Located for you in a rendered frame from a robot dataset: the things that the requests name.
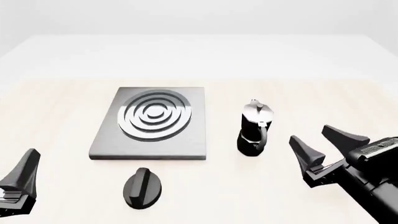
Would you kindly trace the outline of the flat black stove plate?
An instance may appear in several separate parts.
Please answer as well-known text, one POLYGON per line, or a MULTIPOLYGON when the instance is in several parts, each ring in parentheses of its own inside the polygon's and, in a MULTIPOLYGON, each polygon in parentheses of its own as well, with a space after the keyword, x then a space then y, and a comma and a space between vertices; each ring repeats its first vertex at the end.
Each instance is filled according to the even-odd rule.
POLYGON ((119 87, 92 160, 205 160, 203 87, 119 87))

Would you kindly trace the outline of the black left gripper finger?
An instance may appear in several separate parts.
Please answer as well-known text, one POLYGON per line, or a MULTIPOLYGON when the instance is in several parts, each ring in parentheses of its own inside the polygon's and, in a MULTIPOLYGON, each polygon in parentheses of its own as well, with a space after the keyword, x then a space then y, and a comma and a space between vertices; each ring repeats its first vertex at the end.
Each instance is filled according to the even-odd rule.
POLYGON ((36 198, 39 161, 40 153, 36 149, 28 149, 10 173, 0 180, 0 188, 5 191, 22 192, 22 195, 36 198))

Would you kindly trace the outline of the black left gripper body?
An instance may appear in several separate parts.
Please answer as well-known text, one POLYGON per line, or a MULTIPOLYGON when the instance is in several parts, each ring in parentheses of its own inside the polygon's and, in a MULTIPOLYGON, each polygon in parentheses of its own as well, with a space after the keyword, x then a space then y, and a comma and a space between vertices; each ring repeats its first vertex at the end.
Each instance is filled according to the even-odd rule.
POLYGON ((28 215, 35 205, 35 197, 21 191, 0 191, 0 218, 28 215))

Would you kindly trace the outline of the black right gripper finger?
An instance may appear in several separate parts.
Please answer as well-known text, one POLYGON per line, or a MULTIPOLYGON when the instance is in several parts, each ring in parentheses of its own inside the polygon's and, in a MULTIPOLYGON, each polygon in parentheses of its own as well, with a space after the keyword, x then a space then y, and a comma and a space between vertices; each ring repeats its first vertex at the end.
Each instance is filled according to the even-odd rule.
POLYGON ((290 137, 289 145, 298 160, 301 172, 306 172, 313 167, 318 167, 322 165, 325 160, 326 155, 312 149, 297 136, 290 137))
POLYGON ((339 150, 344 158, 358 159, 367 156, 362 151, 362 147, 370 142, 370 139, 366 136, 351 134, 328 124, 324 125, 322 134, 339 150))

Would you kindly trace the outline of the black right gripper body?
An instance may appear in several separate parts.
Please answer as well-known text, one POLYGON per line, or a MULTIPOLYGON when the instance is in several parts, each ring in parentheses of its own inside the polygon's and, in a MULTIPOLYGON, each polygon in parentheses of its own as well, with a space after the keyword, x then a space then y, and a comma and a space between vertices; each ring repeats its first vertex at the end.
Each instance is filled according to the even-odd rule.
POLYGON ((323 166, 325 156, 317 158, 309 164, 303 173, 303 180, 310 188, 327 184, 338 184, 341 188, 348 188, 351 184, 350 174, 346 168, 349 166, 346 159, 334 164, 323 166))

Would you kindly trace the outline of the round black stove knob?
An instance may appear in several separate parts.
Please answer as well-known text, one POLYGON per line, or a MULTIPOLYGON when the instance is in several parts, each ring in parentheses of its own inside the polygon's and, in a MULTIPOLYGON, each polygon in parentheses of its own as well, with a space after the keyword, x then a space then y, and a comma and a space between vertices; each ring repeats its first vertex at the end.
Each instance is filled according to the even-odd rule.
POLYGON ((153 206, 162 193, 159 177, 146 167, 140 167, 132 175, 123 188, 123 198, 126 204, 136 210, 153 206))

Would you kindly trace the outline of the black and silver moka pot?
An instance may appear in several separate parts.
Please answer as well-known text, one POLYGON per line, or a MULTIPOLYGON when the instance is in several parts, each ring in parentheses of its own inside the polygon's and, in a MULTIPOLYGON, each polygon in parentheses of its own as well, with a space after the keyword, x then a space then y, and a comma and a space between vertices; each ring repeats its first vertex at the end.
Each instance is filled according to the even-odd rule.
POLYGON ((241 114, 238 150, 245 156, 259 156, 267 144, 268 130, 273 119, 273 110, 259 100, 252 99, 246 104, 241 114))

